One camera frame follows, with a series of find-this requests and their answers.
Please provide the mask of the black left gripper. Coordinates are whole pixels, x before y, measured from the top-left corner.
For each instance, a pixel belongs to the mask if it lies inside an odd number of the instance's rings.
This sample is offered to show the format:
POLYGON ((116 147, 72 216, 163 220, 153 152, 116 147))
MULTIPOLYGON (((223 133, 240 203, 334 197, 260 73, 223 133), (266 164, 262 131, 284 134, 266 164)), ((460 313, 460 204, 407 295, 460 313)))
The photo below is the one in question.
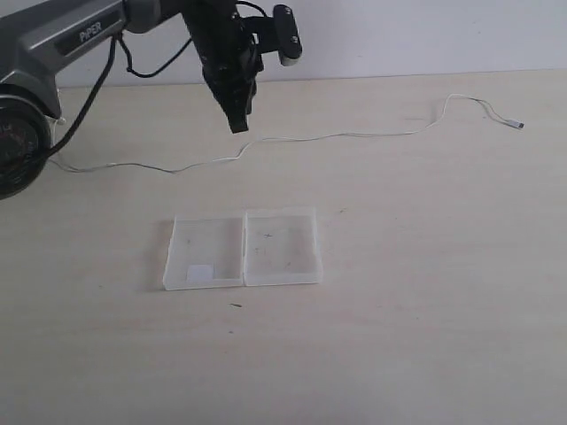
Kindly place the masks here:
POLYGON ((264 65, 235 1, 188 1, 183 20, 201 59, 203 75, 232 133, 246 132, 264 65))

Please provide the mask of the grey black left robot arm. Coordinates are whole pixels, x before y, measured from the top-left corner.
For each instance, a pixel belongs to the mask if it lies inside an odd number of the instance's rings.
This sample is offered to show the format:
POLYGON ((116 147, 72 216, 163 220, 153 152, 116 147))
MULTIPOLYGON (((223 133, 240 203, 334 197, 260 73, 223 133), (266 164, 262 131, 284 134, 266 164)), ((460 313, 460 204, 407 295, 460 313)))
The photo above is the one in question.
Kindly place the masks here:
POLYGON ((245 132, 263 69, 260 49, 235 1, 46 1, 1 18, 1 197, 28 188, 74 137, 113 68, 124 32, 145 34, 176 15, 232 132, 245 132), (58 142, 56 76, 109 41, 105 67, 58 142))

